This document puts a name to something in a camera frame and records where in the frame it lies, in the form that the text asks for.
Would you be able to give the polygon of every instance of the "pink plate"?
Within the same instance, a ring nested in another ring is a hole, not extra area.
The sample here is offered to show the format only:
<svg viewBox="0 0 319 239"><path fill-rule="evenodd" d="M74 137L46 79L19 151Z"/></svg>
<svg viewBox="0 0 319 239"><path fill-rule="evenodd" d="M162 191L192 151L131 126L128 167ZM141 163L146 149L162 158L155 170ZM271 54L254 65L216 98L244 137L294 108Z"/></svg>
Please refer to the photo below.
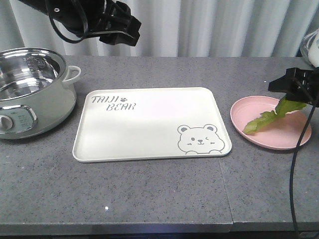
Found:
<svg viewBox="0 0 319 239"><path fill-rule="evenodd" d="M284 118L277 119L257 133L247 135L242 132L249 121L260 117L260 113L274 110L278 101L266 96L248 96L236 101L230 110L235 128L244 138L261 147L276 150L295 148L307 121L306 116L300 111L287 113ZM310 136L309 125L301 145L305 144Z"/></svg>

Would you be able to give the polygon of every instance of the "white curtain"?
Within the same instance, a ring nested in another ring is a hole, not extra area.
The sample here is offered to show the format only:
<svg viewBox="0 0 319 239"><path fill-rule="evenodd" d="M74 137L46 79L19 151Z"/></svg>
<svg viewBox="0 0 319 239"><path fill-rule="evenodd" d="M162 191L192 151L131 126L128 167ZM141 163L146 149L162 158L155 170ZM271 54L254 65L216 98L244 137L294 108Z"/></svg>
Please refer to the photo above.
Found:
<svg viewBox="0 0 319 239"><path fill-rule="evenodd" d="M319 0L122 2L142 22L135 47L111 46L98 38L66 43L53 31L46 15L18 0L0 0L0 51L44 47L63 55L292 57L303 36L319 27Z"/></svg>

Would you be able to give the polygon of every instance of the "bear face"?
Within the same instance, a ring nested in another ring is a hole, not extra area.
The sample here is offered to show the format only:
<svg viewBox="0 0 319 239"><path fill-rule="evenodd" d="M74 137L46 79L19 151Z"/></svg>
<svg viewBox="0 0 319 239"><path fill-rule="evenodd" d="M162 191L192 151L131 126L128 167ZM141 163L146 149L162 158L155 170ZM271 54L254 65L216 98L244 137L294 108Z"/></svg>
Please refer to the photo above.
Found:
<svg viewBox="0 0 319 239"><path fill-rule="evenodd" d="M206 124L203 128L190 128L181 125L177 131L180 133L178 147L186 154L202 154L220 152L225 147L225 143L220 139L217 127Z"/></svg>

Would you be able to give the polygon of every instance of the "control panel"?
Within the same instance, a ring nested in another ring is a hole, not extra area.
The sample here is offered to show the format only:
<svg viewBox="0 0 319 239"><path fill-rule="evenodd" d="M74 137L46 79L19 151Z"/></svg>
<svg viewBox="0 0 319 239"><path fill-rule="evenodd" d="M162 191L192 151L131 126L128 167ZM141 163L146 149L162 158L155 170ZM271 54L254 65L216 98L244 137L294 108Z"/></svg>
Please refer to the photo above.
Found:
<svg viewBox="0 0 319 239"><path fill-rule="evenodd" d="M6 106L0 108L0 134L20 133L33 128L36 115L28 106Z"/></svg>

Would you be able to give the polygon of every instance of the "gray countertop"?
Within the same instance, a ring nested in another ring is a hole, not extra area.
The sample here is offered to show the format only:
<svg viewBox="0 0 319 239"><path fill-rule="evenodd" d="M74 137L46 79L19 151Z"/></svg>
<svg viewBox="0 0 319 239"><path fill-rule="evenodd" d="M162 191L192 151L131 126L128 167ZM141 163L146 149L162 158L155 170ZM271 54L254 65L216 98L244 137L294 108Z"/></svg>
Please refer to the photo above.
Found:
<svg viewBox="0 0 319 239"><path fill-rule="evenodd" d="M292 230L292 150L245 140L231 123L246 96L281 98L268 83L301 58L66 56L82 69L74 111L59 126L22 140L0 140L0 236ZM233 148L219 158L80 163L72 147L93 90L206 87ZM295 205L301 230L319 230L319 116L298 154Z"/></svg>

